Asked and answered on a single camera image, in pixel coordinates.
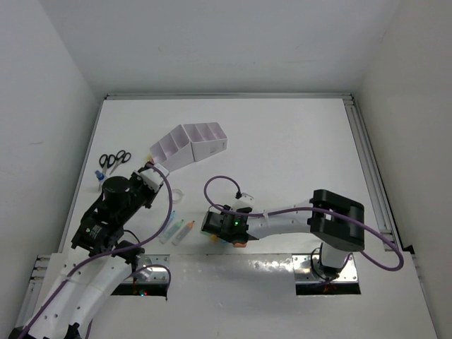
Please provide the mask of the orange marker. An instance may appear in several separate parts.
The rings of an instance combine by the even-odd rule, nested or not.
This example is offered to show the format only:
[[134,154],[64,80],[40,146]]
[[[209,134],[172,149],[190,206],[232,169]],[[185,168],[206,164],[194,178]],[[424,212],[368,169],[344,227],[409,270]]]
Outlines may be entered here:
[[188,222],[185,226],[183,226],[183,228],[180,229],[180,231],[177,233],[175,238],[172,240],[172,245],[173,246],[177,246],[183,240],[183,238],[185,238],[185,236],[188,233],[190,233],[190,231],[194,227],[194,223],[195,223],[194,220],[191,221],[191,222]]

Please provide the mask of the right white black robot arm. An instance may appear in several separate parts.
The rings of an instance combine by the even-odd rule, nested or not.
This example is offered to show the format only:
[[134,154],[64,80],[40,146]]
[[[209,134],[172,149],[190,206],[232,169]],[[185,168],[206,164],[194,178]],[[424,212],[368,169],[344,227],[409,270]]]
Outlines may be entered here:
[[361,203],[318,189],[308,201],[289,207],[288,213],[258,212],[253,204],[244,194],[232,207],[208,211],[201,231],[241,245],[279,234],[312,234],[321,240],[313,273],[325,281],[339,276],[351,253],[364,250],[364,230],[353,222],[364,221]]

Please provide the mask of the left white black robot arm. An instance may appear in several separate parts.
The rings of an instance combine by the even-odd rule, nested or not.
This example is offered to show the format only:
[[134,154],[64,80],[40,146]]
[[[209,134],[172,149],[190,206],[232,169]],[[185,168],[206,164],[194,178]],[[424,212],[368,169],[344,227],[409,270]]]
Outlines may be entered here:
[[129,178],[103,181],[83,214],[66,260],[42,306],[10,338],[82,338],[108,297],[127,278],[144,270],[142,243],[124,240],[125,224],[150,208],[169,172],[148,163]]

